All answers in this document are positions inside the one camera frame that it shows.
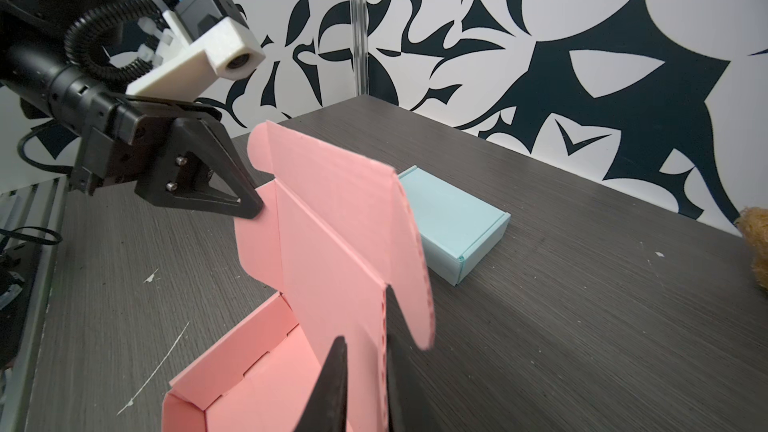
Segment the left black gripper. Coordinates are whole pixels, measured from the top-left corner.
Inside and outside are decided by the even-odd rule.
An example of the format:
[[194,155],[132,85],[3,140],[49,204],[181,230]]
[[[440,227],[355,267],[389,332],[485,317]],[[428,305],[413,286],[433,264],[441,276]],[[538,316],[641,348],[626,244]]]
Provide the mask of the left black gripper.
[[133,182],[157,207],[253,219],[264,203],[221,118],[198,103],[68,92],[65,125],[81,139],[71,185],[92,195]]

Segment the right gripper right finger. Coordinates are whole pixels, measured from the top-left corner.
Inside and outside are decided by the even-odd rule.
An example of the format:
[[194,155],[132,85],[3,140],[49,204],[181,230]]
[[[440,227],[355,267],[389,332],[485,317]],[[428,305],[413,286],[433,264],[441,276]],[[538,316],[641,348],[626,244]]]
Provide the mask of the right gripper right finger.
[[442,431],[402,341],[387,330],[388,430]]

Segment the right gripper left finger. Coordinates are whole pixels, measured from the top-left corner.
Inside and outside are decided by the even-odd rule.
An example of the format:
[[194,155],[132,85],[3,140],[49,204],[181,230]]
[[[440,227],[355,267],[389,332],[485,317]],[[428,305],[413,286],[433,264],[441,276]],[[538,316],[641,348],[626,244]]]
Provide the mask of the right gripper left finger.
[[334,339],[295,432],[344,432],[347,424],[348,348]]

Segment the pink paper box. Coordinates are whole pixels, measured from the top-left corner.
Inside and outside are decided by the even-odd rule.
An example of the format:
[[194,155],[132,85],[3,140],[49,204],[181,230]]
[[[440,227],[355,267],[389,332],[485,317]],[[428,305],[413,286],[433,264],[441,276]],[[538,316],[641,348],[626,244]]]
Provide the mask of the pink paper box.
[[333,341],[348,350],[350,431],[389,423],[386,297],[415,344],[435,313],[418,228],[395,170],[279,124],[254,128],[264,207],[236,219],[239,260],[273,294],[172,380],[166,431],[291,431]]

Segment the light blue paper box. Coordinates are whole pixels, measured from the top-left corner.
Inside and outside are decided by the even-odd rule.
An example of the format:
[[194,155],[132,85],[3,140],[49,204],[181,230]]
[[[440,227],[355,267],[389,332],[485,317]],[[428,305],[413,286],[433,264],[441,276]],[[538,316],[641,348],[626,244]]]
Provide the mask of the light blue paper box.
[[412,166],[399,174],[429,269],[456,286],[503,237],[510,214]]

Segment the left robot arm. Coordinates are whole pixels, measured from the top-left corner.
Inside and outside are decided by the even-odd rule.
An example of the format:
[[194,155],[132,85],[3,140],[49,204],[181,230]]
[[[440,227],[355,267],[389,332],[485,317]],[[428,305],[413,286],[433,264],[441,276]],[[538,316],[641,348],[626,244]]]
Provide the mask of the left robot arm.
[[201,96],[263,60],[233,0],[1,0],[1,81],[80,138],[66,174],[87,194],[131,183],[155,206],[256,217],[255,183]]

